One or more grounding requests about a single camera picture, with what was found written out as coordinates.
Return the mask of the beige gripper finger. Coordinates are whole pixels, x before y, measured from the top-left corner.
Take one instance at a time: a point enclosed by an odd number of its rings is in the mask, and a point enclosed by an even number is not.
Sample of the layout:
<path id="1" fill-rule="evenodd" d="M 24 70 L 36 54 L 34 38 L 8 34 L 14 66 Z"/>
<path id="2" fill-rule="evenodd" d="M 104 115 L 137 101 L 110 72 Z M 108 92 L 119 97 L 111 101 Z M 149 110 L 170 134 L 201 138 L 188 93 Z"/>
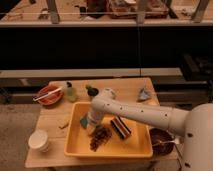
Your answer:
<path id="1" fill-rule="evenodd" d="M 86 131 L 89 135 L 92 135 L 95 132 L 96 128 L 97 128 L 96 125 L 88 123 L 86 127 Z"/>

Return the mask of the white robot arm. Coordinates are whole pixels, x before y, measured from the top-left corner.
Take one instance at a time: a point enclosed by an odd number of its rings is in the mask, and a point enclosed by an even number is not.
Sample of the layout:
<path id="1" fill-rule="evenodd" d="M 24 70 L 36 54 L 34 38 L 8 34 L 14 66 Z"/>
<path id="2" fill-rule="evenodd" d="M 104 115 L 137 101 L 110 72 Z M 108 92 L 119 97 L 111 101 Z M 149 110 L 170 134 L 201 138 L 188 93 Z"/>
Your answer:
<path id="1" fill-rule="evenodd" d="M 117 101 L 111 89 L 104 89 L 91 101 L 88 120 L 99 125 L 105 114 L 124 117 L 184 138 L 182 171 L 213 171 L 213 103 L 190 111 L 172 107 Z"/>

